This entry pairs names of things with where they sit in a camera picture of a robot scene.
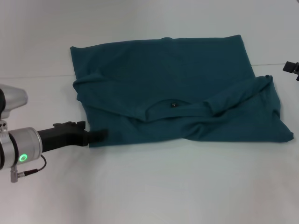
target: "black connector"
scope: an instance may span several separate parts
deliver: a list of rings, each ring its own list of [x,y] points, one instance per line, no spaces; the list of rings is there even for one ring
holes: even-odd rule
[[[54,128],[38,131],[43,144],[43,153],[64,146],[87,146],[103,141],[108,130],[85,131],[85,121],[53,124]]]
[[[31,175],[31,174],[35,174],[37,172],[38,172],[38,169],[32,169],[32,170],[24,171],[24,175],[28,176],[28,175]]]

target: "teal shirt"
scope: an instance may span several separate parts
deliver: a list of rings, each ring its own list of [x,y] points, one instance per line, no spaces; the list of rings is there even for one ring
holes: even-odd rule
[[[71,47],[71,56],[91,131],[109,131],[92,147],[293,139],[272,76],[255,77],[239,35]]]

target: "white background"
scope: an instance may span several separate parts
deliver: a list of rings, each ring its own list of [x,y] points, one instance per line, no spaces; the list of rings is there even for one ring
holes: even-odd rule
[[[10,129],[85,120],[71,46],[241,34],[255,74],[274,76],[295,135],[284,144],[175,140],[47,152],[45,170],[16,184],[0,172],[0,222],[297,224],[299,83],[281,64],[299,59],[298,21],[296,0],[0,0],[0,83],[29,96]]]

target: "green light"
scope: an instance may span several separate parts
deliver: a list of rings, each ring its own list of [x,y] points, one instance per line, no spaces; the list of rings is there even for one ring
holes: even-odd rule
[[[24,162],[26,159],[27,159],[27,155],[23,154],[23,155],[20,156],[19,161]]]

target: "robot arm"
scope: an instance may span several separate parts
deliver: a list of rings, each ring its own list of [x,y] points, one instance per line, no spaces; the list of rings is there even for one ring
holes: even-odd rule
[[[11,168],[11,182],[38,172],[34,169],[18,173],[17,166],[41,157],[41,154],[69,145],[87,146],[103,141],[107,130],[85,131],[85,121],[54,124],[53,128],[36,131],[31,127],[8,131],[6,121],[12,109],[27,103],[24,90],[0,84],[0,170]]]

